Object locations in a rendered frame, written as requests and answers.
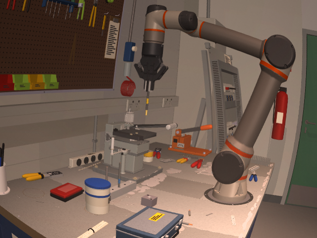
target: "screwdriver rack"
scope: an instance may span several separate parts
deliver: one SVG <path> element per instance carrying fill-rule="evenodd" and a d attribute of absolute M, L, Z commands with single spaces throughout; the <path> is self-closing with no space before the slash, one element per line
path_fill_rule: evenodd
<path fill-rule="evenodd" d="M 83 20 L 77 20 L 78 0 L 75 1 L 49 0 L 49 7 L 52 2 L 53 7 L 61 4 L 59 16 L 56 11 L 54 18 L 49 11 L 45 13 L 43 0 L 32 0 L 28 12 L 22 11 L 24 1 L 16 1 L 14 10 L 11 7 L 7 10 L 7 1 L 0 1 L 0 75 L 56 75 L 58 89 L 32 91 L 113 88 L 116 58 L 105 59 L 105 32 L 113 18 L 121 22 L 124 0 L 99 1 L 94 28 L 89 27 L 93 1 L 85 1 Z M 66 20 L 65 3 L 76 7 Z M 9 89 L 0 94 L 17 92 Z"/>

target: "door frame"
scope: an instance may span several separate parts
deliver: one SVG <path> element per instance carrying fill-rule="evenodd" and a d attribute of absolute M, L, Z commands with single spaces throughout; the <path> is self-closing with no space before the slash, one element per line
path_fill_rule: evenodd
<path fill-rule="evenodd" d="M 307 70 L 307 35 L 317 36 L 317 31 L 304 29 L 302 30 L 303 34 L 303 63 L 302 63 L 302 85 L 301 85 L 301 97 L 299 102 L 299 112 L 298 112 L 298 120 L 297 120 L 297 129 L 295 135 L 295 142 L 293 148 L 293 154 L 291 159 L 291 164 L 289 167 L 286 185 L 284 188 L 281 204 L 284 205 L 287 197 L 287 193 L 289 190 L 289 186 L 291 184 L 292 175 L 294 172 L 295 161 L 297 156 L 299 138 L 301 135 L 302 121 L 303 121 L 303 112 L 304 112 L 304 101 L 305 101 L 305 88 L 306 88 L 306 70 Z"/>

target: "green door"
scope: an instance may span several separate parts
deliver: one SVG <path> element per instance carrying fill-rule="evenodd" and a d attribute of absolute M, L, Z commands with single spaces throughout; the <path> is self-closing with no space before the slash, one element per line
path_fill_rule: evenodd
<path fill-rule="evenodd" d="M 317 36 L 307 35 L 303 122 L 287 204 L 317 207 Z"/>

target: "red fire extinguisher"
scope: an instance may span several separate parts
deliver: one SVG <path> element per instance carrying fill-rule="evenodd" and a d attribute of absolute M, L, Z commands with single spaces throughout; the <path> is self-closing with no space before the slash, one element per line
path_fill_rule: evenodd
<path fill-rule="evenodd" d="M 286 112 L 288 96 L 286 94 L 286 88 L 280 87 L 279 92 L 276 95 L 276 104 L 274 103 L 274 118 L 273 118 L 273 130 L 272 139 L 282 140 L 285 130 Z"/>

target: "workbench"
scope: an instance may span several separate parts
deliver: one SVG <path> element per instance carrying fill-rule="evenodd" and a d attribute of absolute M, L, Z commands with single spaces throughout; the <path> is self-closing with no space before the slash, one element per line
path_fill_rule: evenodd
<path fill-rule="evenodd" d="M 191 168 L 193 160 L 184 164 L 177 159 L 189 155 L 168 150 L 166 144 L 152 143 L 150 149 L 162 148 L 161 158 L 154 157 L 148 165 L 157 166 L 162 173 L 137 184 L 137 189 L 110 202 L 109 213 L 94 215 L 85 209 L 85 195 L 79 195 L 63 202 L 50 196 L 50 190 L 67 182 L 85 189 L 84 181 L 88 178 L 105 176 L 93 171 L 93 167 L 80 170 L 83 166 L 60 168 L 63 177 L 45 178 L 28 182 L 24 178 L 8 181 L 10 193 L 0 196 L 0 224 L 3 238 L 11 238 L 13 233 L 18 238 L 77 238 L 89 228 L 101 221 L 107 226 L 96 232 L 91 238 L 114 238 L 116 225 L 144 208 L 141 197 L 158 197 L 155 208 L 184 215 L 179 238 L 244 238 L 248 235 L 255 219 L 267 184 L 271 177 L 274 163 L 260 165 L 256 170 L 258 182 L 249 181 L 248 191 L 253 200 L 243 205 L 222 205 L 208 200 L 204 193 L 214 187 L 216 180 L 211 172 L 211 163 L 216 156 L 211 153 L 203 157 L 200 169 Z M 174 162 L 163 163 L 163 159 Z M 111 187 L 117 186 L 117 180 L 108 178 Z M 231 216 L 235 218 L 232 225 Z"/>

